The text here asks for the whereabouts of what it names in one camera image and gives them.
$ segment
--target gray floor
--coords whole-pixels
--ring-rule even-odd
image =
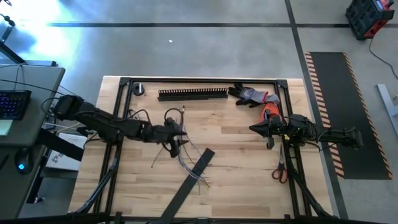
[[[347,0],[290,1],[297,23],[346,23]],[[6,44],[26,59],[57,61],[67,70],[62,85],[90,102],[96,101],[104,75],[303,77],[290,28],[40,26],[42,22],[65,21],[287,23],[284,1],[25,0],[15,1],[14,8],[14,17],[24,26],[18,26]],[[398,17],[391,23],[398,23]],[[397,175],[398,138],[375,85],[385,83],[390,94],[396,95],[398,80],[368,52],[369,41],[358,42],[349,29],[302,28],[298,32],[304,51],[348,54]],[[373,49],[398,69],[397,36],[398,29],[383,29],[374,39]],[[40,190],[46,201],[25,206],[21,216],[67,212],[73,185],[71,179],[47,179]],[[396,178],[341,180],[340,185],[350,219],[396,223]]]

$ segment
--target wire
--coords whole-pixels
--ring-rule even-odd
[[[152,165],[150,165],[150,168],[154,168],[154,164],[157,160],[157,158],[159,157],[160,152],[162,152],[163,148],[160,148],[159,152],[157,153],[157,155],[155,156],[154,161],[152,162]]]
[[[184,123],[184,116],[183,116],[183,113],[180,111],[180,109],[178,109],[178,108],[170,108],[170,109],[168,109],[165,113],[164,113],[164,120],[166,120],[167,119],[167,113],[169,113],[170,111],[178,111],[179,113],[180,113],[180,115],[181,115],[181,121],[180,121],[180,124],[183,124]]]
[[[373,56],[375,56],[377,59],[379,59],[380,61],[384,62],[386,65],[390,66],[391,71],[392,71],[392,74],[398,79],[398,76],[397,76],[397,74],[396,74],[396,72],[395,72],[395,70],[394,70],[394,67],[393,67],[390,63],[386,62],[385,60],[383,60],[382,58],[380,58],[379,56],[377,56],[377,55],[372,51],[371,46],[372,46],[372,43],[373,43],[374,38],[375,38],[375,36],[372,38],[372,40],[371,40],[371,42],[370,42],[370,44],[369,44],[369,51],[370,51],[370,52],[373,54]]]
[[[195,165],[195,163],[192,161],[191,157],[189,156],[187,149],[185,148],[185,145],[182,145],[182,147],[184,148],[184,151],[185,151],[186,155],[188,156],[189,160],[191,161],[191,163]]]
[[[42,111],[43,111],[47,116],[51,116],[51,114],[50,114],[48,111],[46,111],[46,110],[44,109],[44,103],[47,102],[48,100],[55,100],[55,99],[59,100],[58,97],[49,97],[49,98],[45,99],[45,100],[42,102],[42,104],[40,105],[40,108],[42,109]]]
[[[91,141],[102,140],[101,138],[99,138],[99,139],[93,139],[97,134],[98,134],[98,132],[96,132],[94,135],[92,135],[92,137],[90,137],[90,138],[85,142],[85,144],[83,145],[83,150],[85,149],[87,143],[89,143],[89,142],[91,142]]]
[[[71,94],[77,96],[74,92],[68,90],[67,88],[65,88],[65,87],[63,87],[63,86],[61,86],[61,85],[60,85],[60,87],[63,88],[64,90],[66,90],[67,92],[69,92],[69,93],[71,93]]]
[[[20,66],[20,65],[26,65],[26,63],[19,63],[19,64],[15,64],[15,65],[5,65],[0,68],[7,68],[7,67],[13,67],[13,66]]]
[[[205,161],[204,161],[203,158],[201,157],[201,153],[200,153],[199,149],[196,147],[196,145],[195,145],[195,144],[191,141],[191,139],[189,138],[189,135],[188,135],[188,132],[187,132],[187,129],[186,129],[185,126],[183,127],[183,131],[186,133],[185,137],[187,137],[187,139],[188,139],[189,143],[191,144],[191,146],[192,146],[194,149],[197,150],[197,152],[198,152],[198,154],[199,154],[199,157],[200,157],[201,161],[202,161],[203,163],[205,163]]]
[[[329,129],[329,130],[326,130],[326,131],[322,132],[322,133],[318,136],[317,142],[319,142],[319,139],[321,139],[321,137],[322,137],[324,134],[326,134],[327,132],[329,132],[329,131],[331,131],[331,130]]]
[[[19,73],[19,68],[21,68],[21,67],[22,67],[22,65],[18,66],[18,68],[17,68],[17,75],[15,77],[14,90],[17,88],[17,83],[16,82],[18,82],[18,73]]]
[[[333,143],[333,144],[331,144],[331,145],[329,145],[329,146],[327,146],[327,147],[324,147],[324,148],[322,148],[321,149],[321,147],[319,147],[319,145],[318,144],[315,144],[315,143],[312,143],[312,142],[305,142],[305,143],[307,143],[307,144],[310,144],[310,145],[313,145],[313,146],[315,146],[315,147],[317,147],[318,148],[318,151],[319,152],[322,152],[323,150],[325,150],[325,149],[328,149],[328,148],[330,148],[330,147],[332,147],[332,146],[334,146],[334,145],[336,145],[337,143]]]
[[[141,110],[139,110],[139,111],[136,111],[136,112],[133,113],[131,116],[128,116],[127,118],[124,118],[124,119],[122,119],[122,120],[117,120],[117,121],[115,121],[115,122],[126,121],[126,120],[128,120],[128,119],[131,119],[131,118],[133,118],[136,114],[138,114],[138,113],[140,113],[140,112],[145,112],[149,124],[152,125],[152,122],[150,121],[150,118],[149,118],[148,111],[146,111],[145,109],[141,109]]]
[[[36,86],[36,85],[31,85],[31,84],[26,84],[26,83],[21,83],[21,82],[15,82],[15,81],[10,81],[10,80],[4,80],[4,79],[0,79],[0,81],[11,82],[11,83],[21,84],[21,85],[26,85],[26,86],[31,86],[31,87],[39,88],[39,89],[42,89],[42,90],[47,90],[47,91],[50,91],[50,92],[53,92],[53,93],[58,93],[59,95],[65,96],[65,94],[60,93],[58,91],[50,90],[48,88],[43,88],[43,87]]]
[[[131,113],[135,113],[135,111],[134,110],[132,110],[132,109],[129,109],[129,117],[131,117]],[[140,119],[139,118],[139,114],[136,114],[137,116],[135,117],[135,119]]]
[[[78,126],[79,124],[80,124],[80,122],[79,122],[79,123],[77,123],[77,124],[71,125],[71,126],[69,126],[69,127],[65,127],[65,128],[63,128],[63,129],[59,130],[58,132],[61,132],[61,131],[66,131],[66,130],[68,130],[68,129],[70,129],[70,128],[73,128],[73,127],[76,127],[76,126]]]
[[[61,128],[71,128],[71,127],[68,127],[68,126],[59,125],[59,124],[53,124],[53,123],[48,123],[48,122],[44,122],[43,124],[54,125],[54,126],[61,127]]]

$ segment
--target wooden tabletop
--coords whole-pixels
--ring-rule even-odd
[[[97,106],[113,112],[120,77],[104,77]],[[301,79],[287,79],[293,112],[311,118],[305,87]],[[248,126],[259,122],[262,108],[236,106],[236,98],[227,100],[159,102],[158,90],[179,88],[223,88],[231,85],[214,83],[143,83],[143,96],[133,96],[130,109],[146,109],[153,124],[163,124],[169,108],[185,106],[184,124],[188,137],[202,153],[206,147],[215,151],[204,177],[210,187],[194,187],[176,217],[208,218],[283,218],[293,214],[289,185],[271,177],[279,159],[280,138],[275,138],[272,150],[266,149],[267,139],[250,131]],[[257,90],[274,92],[273,86],[250,85]],[[179,120],[179,114],[168,116]],[[144,113],[140,119],[146,119]],[[194,162],[200,157],[192,144],[186,144]],[[177,159],[163,150],[153,168],[160,145],[125,138],[114,193],[112,213],[124,216],[159,217],[187,177]],[[105,144],[87,144],[73,192],[70,211],[79,208],[98,184]],[[307,186],[329,212],[330,198],[318,149],[307,145],[301,148]],[[193,167],[187,159],[185,162]],[[101,211],[104,211],[108,188],[105,189]],[[304,211],[301,193],[300,211]]]

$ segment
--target black tape strip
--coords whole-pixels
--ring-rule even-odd
[[[195,164],[192,171],[197,175],[201,175],[205,170],[206,166],[211,161],[211,158],[214,156],[214,152],[211,149],[206,149],[205,152],[201,155],[198,162]],[[167,208],[164,210],[162,216],[160,217],[160,223],[171,223],[175,214],[177,214],[181,205],[184,203],[185,199],[188,197],[192,188],[195,186],[198,180],[193,178],[191,175],[185,179],[184,183],[181,185],[177,193],[174,195],[174,198],[171,200]]]

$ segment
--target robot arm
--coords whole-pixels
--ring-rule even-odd
[[[336,129],[316,127],[308,118],[293,114],[286,123],[280,116],[272,116],[259,124],[249,127],[250,130],[264,138],[273,135],[286,135],[290,142],[304,146],[307,141],[341,143],[344,146],[361,148],[363,140],[356,128]]]
[[[110,144],[117,144],[123,137],[135,141],[170,144],[171,157],[179,154],[178,147],[185,142],[175,141],[177,135],[185,135],[181,127],[167,118],[163,125],[152,125],[149,121],[122,119],[107,113],[79,96],[62,96],[55,105],[54,115],[60,120],[79,121],[98,132],[100,138]]]

